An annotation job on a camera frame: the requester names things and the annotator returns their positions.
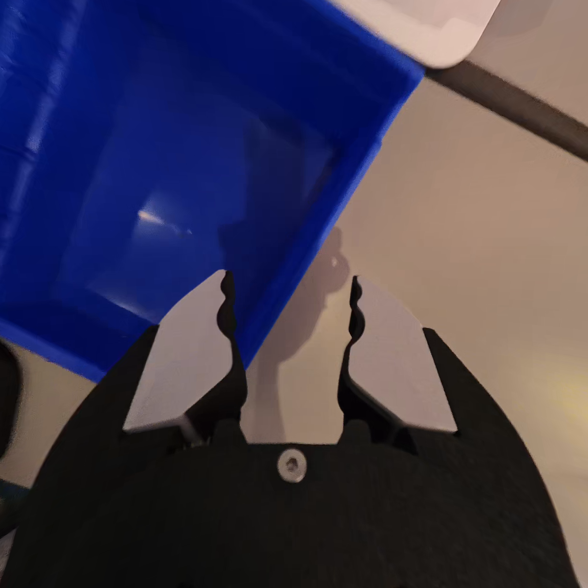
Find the blue plastic bin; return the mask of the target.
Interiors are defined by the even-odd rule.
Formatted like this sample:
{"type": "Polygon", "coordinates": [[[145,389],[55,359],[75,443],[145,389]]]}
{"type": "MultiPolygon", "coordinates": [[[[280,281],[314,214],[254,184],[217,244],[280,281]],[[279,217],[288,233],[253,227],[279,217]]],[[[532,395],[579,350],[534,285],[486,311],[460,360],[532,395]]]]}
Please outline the blue plastic bin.
{"type": "Polygon", "coordinates": [[[1,337],[97,382],[225,269],[248,366],[423,75],[329,1],[1,1],[1,337]]]}

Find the white mount plate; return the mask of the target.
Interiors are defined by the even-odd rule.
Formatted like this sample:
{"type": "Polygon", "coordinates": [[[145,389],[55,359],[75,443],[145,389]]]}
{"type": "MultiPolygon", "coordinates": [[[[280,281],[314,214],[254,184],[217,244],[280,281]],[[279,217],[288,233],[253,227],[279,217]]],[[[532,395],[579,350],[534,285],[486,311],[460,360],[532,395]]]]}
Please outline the white mount plate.
{"type": "Polygon", "coordinates": [[[428,68],[473,51],[500,1],[332,1],[347,16],[428,68]]]}

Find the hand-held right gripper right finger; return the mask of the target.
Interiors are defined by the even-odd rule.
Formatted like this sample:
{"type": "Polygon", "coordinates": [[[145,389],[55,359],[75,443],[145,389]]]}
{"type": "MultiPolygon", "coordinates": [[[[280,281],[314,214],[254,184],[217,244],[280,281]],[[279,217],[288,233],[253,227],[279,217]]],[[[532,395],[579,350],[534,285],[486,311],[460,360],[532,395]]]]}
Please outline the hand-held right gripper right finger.
{"type": "Polygon", "coordinates": [[[364,276],[352,279],[350,341],[337,390],[344,424],[361,420],[374,443],[408,429],[458,431],[421,322],[364,276]]]}

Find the black flat mat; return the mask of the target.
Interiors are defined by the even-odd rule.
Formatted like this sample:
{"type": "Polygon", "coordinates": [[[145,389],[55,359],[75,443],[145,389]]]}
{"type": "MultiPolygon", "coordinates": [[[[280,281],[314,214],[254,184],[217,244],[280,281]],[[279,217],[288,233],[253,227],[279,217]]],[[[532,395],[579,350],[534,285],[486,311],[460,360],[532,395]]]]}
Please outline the black flat mat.
{"type": "Polygon", "coordinates": [[[445,69],[427,68],[425,75],[587,162],[587,125],[502,77],[468,60],[445,69]]]}

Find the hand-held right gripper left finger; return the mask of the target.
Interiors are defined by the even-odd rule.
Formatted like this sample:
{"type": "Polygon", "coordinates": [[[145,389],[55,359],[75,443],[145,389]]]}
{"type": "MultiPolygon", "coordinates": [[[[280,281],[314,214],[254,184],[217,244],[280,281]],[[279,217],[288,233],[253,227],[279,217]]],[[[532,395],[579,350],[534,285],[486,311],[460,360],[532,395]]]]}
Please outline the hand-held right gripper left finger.
{"type": "Polygon", "coordinates": [[[188,442],[207,442],[216,423],[238,420],[247,397],[235,337],[233,275],[217,270],[160,321],[123,430],[179,427],[188,442]]]}

